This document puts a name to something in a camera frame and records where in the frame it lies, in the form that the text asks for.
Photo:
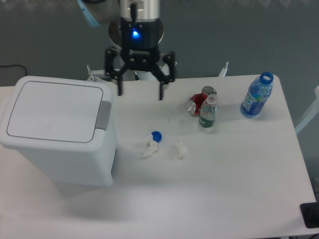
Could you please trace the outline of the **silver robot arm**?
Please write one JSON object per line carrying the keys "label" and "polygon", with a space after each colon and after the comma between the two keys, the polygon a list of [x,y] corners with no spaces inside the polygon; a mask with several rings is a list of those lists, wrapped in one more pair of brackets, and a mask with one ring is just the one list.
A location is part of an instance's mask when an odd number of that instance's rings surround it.
{"label": "silver robot arm", "polygon": [[158,0],[80,0],[78,5],[90,25],[118,21],[121,47],[105,50],[106,77],[123,93],[127,70],[150,72],[159,81],[159,99],[165,87],[176,79],[175,52],[160,53],[160,1]]}

